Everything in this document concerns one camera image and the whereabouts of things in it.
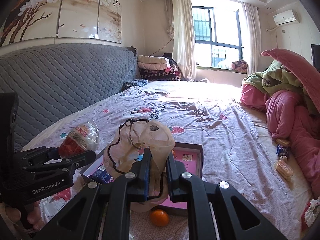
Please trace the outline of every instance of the green blanket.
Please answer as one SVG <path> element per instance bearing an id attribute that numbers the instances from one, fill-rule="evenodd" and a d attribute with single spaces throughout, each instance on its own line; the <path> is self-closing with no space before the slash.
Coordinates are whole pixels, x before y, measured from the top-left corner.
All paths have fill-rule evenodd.
<path id="1" fill-rule="evenodd" d="M 269 96 L 279 90 L 296 92 L 304 97 L 309 113 L 319 115 L 318 110 L 306 90 L 303 88 L 302 83 L 293 73 L 287 71 L 285 66 L 276 60 L 272 62 L 266 71 L 253 73 L 243 79 L 242 83 L 252 85 Z"/>

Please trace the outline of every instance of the white curtain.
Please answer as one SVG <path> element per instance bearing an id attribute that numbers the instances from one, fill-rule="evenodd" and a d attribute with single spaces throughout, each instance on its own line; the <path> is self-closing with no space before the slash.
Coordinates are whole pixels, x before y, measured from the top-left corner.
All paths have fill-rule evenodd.
<path id="1" fill-rule="evenodd" d="M 245 57 L 248 63 L 247 75 L 257 72 L 258 61 L 261 54 L 261 29 L 258 15 L 258 8 L 254 5 L 243 3 L 243 11 L 246 19 L 248 33 L 249 33 L 249 47 L 248 56 Z"/>
<path id="2" fill-rule="evenodd" d="M 172 0 L 174 40 L 172 58 L 185 79 L 196 78 L 195 32 L 191 0 Z"/>
<path id="3" fill-rule="evenodd" d="M 173 28 L 173 7 L 172 7 L 172 0 L 164 0 L 165 5 L 165 12 L 167 16 L 167 21 L 169 28 L 167 29 L 167 33 L 169 35 L 169 38 L 174 38 L 174 28 Z"/>

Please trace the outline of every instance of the orange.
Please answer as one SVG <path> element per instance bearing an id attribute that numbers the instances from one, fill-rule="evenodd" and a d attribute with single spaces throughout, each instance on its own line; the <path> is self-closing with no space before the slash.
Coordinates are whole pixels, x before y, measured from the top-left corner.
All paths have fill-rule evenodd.
<path id="1" fill-rule="evenodd" d="M 169 216 L 167 212 L 157 209 L 150 212 L 151 223 L 157 227 L 164 227 L 169 223 Z"/>

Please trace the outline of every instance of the metal screw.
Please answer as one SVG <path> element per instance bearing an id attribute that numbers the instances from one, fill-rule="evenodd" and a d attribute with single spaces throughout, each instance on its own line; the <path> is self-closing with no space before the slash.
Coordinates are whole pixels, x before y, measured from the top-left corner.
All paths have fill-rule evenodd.
<path id="1" fill-rule="evenodd" d="M 88 188 L 96 188 L 98 186 L 98 183 L 95 181 L 91 181 L 88 183 Z"/>
<path id="2" fill-rule="evenodd" d="M 185 179 L 190 179 L 192 174 L 190 172 L 184 172 L 181 174 L 181 176 Z"/>
<path id="3" fill-rule="evenodd" d="M 222 187 L 222 188 L 228 188 L 229 187 L 229 183 L 226 182 L 226 181 L 221 181 L 219 183 L 219 186 Z"/>
<path id="4" fill-rule="evenodd" d="M 125 177 L 126 177 L 127 179 L 132 179 L 132 178 L 134 178 L 135 176 L 136 176 L 136 174 L 134 174 L 133 172 L 128 172 L 128 173 L 125 174 Z"/>

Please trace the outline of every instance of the gray sofa cover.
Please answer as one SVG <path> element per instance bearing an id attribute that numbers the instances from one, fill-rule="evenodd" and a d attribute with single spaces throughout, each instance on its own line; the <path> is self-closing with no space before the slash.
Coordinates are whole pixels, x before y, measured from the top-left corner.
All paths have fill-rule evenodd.
<path id="1" fill-rule="evenodd" d="M 52 44 L 0 57 L 0 92 L 19 97 L 15 151 L 58 120 L 121 91 L 139 78 L 136 49 Z"/>

